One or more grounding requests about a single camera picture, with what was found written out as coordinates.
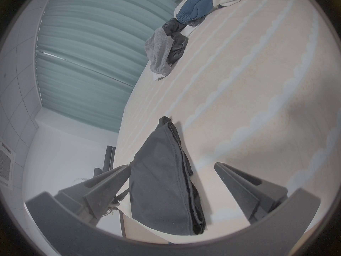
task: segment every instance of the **white wall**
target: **white wall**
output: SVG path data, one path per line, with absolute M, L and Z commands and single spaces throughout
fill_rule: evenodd
M 7 205 L 27 231 L 22 180 L 41 109 L 33 74 L 36 31 L 48 0 L 32 0 L 15 21 L 0 50 L 0 137 L 16 153 L 13 190 L 0 187 Z
M 117 133 L 77 122 L 42 108 L 36 116 L 39 129 L 32 141 L 23 172 L 23 200 L 47 191 L 52 195 L 93 177 L 102 168 L 107 145 L 116 146 Z M 45 241 L 26 213 L 33 241 L 47 255 L 56 252 Z M 119 214 L 100 220 L 99 228 L 122 236 Z

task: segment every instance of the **blue fabric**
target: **blue fabric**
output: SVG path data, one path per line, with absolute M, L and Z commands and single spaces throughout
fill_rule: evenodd
M 148 62 L 144 43 L 172 18 L 175 1 L 49 0 L 36 47 L 43 107 L 118 132 Z
M 212 0 L 187 0 L 176 17 L 179 23 L 188 23 L 209 14 L 212 8 Z

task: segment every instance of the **mattress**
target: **mattress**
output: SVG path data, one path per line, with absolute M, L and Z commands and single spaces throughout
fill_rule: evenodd
M 317 195 L 315 225 L 341 182 L 340 58 L 309 0 L 242 0 L 207 16 L 169 76 L 153 81 L 148 64 L 125 107 L 114 165 L 129 164 L 170 117 L 207 221 L 199 236 L 149 230 L 191 243 L 249 226 L 215 162 L 285 186 L 288 196 L 299 187 Z M 118 208 L 131 218 L 129 196 Z

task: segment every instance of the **folded dark gray pants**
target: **folded dark gray pants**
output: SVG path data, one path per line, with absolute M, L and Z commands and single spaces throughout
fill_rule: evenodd
M 147 138 L 130 163 L 132 216 L 145 226 L 175 235 L 198 235 L 206 222 L 188 158 L 167 117 Z

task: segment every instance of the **blue sweater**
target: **blue sweater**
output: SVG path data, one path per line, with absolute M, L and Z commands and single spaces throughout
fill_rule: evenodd
M 212 0 L 187 0 L 176 17 L 179 23 L 188 23 L 207 15 L 212 8 Z

